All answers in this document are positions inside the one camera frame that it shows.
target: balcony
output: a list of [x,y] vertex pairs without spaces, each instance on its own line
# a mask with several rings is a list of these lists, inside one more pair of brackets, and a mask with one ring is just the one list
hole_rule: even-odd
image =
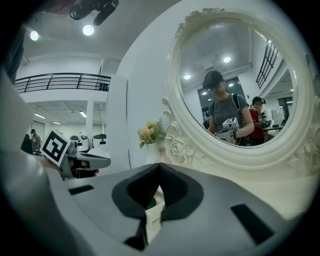
[[85,73],[50,73],[17,79],[14,88],[21,93],[55,90],[81,89],[109,91],[111,77]]

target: ceiling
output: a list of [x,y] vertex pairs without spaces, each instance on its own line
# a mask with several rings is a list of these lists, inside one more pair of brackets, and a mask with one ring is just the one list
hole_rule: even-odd
[[[85,100],[55,100],[29,103],[35,113],[45,117],[46,121],[62,125],[85,124],[86,118],[80,114],[87,112]],[[101,125],[106,117],[106,103],[95,102],[93,107],[93,124]]]
[[[94,54],[99,58],[120,61],[141,32],[160,14],[180,0],[120,0],[117,9],[100,25],[94,27],[91,36],[82,33],[84,25],[93,25],[97,12],[93,11],[81,20],[68,15],[50,13],[35,14],[25,25],[26,58],[55,53]],[[32,41],[29,34],[39,34]]]
[[[250,65],[252,29],[239,24],[220,23],[196,34],[181,50],[181,87],[201,83],[209,71],[220,73]],[[224,63],[225,57],[231,61]]]
[[293,86],[292,86],[290,72],[289,70],[287,70],[282,76],[282,78],[279,80],[279,82],[271,89],[271,91],[269,91],[266,98],[273,98],[273,97],[290,94],[292,93],[291,92],[292,88]]

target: railing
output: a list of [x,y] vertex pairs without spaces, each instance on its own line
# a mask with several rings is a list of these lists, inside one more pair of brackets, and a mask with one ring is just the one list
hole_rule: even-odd
[[259,89],[261,89],[265,81],[267,81],[267,77],[271,69],[274,68],[277,55],[278,49],[276,49],[272,42],[267,39],[262,65],[258,77],[256,78],[256,83],[258,84]]
[[84,73],[39,74],[15,80],[18,93],[54,89],[109,91],[111,77]]

